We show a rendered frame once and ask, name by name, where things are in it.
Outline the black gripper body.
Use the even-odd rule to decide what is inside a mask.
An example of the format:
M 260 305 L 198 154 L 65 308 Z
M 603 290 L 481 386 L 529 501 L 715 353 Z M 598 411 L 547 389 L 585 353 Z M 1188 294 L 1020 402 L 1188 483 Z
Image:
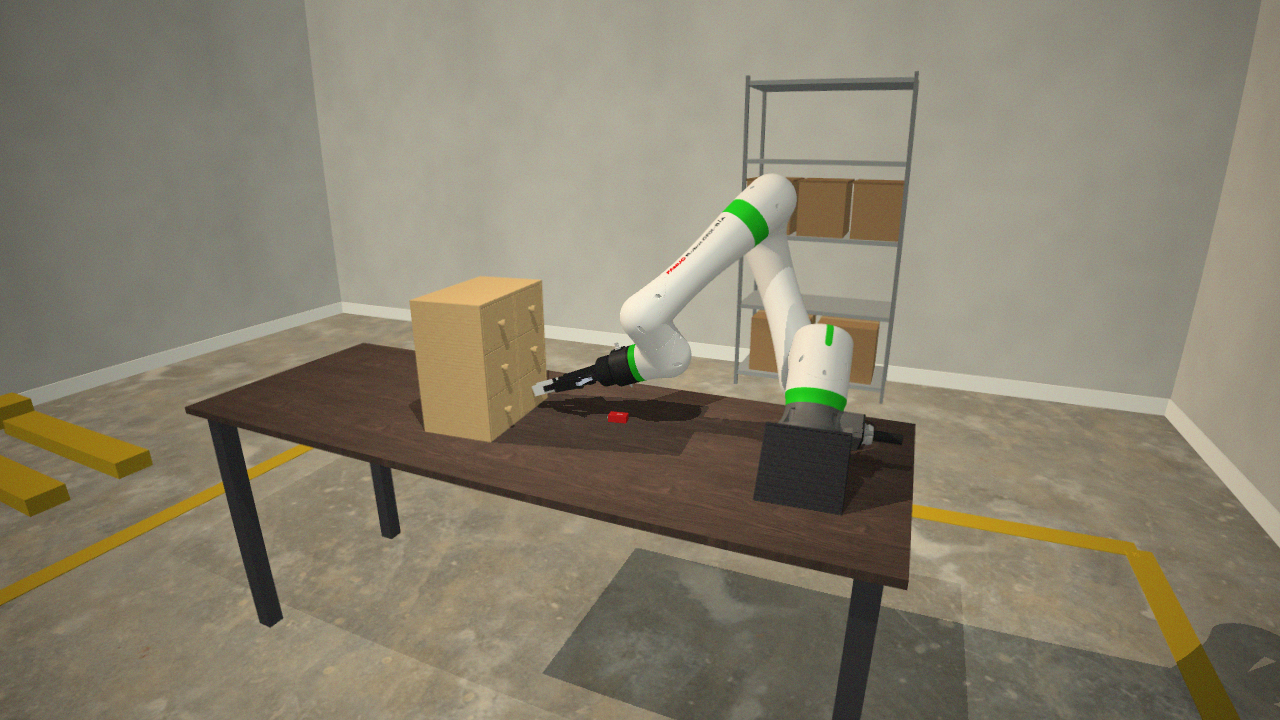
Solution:
M 605 387 L 607 386 L 614 386 L 616 383 L 614 383 L 614 380 L 613 380 L 613 378 L 611 375 L 609 366 L 608 366 L 608 357 L 609 357 L 609 355 L 598 357 L 596 363 L 595 363 L 595 369 L 593 369 L 593 372 L 581 374 L 580 378 L 585 379 L 585 378 L 593 377 L 593 380 L 589 380 L 588 383 L 593 383 L 595 380 L 599 380 L 602 383 L 602 386 L 605 386 Z

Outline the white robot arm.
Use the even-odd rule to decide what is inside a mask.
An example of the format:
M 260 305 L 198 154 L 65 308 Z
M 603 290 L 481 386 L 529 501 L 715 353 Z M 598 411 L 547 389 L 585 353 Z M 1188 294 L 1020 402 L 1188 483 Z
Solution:
M 625 301 L 620 322 L 635 345 L 620 347 L 614 342 L 608 357 L 611 375 L 617 386 L 630 387 L 681 375 L 691 361 L 691 348 L 675 316 L 745 255 L 765 307 L 786 398 L 778 423 L 852 433 L 854 451 L 872 439 L 902 445 L 902 434 L 874 430 L 865 414 L 844 411 L 852 337 L 836 325 L 812 324 L 806 314 L 786 234 L 796 202 L 794 184 L 783 176 L 753 181 L 676 263 Z

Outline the light wooden chest of drawers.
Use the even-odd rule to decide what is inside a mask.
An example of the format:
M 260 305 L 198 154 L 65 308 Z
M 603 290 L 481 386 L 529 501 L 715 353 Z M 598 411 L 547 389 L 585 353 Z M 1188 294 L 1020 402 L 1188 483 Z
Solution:
M 541 288 L 541 281 L 536 279 L 479 275 L 410 300 L 425 432 L 492 442 L 548 398 L 547 393 L 545 398 L 541 398 L 539 404 L 522 415 L 520 377 L 541 363 L 545 366 L 547 377 L 541 291 L 543 322 L 518 334 L 540 324 L 544 360 L 515 378 L 518 384 L 520 416 L 492 439 L 489 398 L 515 380 L 488 396 L 485 354 L 506 345 L 509 340 L 515 340 L 518 372 L 518 334 L 515 315 L 515 336 L 485 351 L 481 307 L 509 296 L 515 311 L 515 293 L 534 284 L 539 284 Z

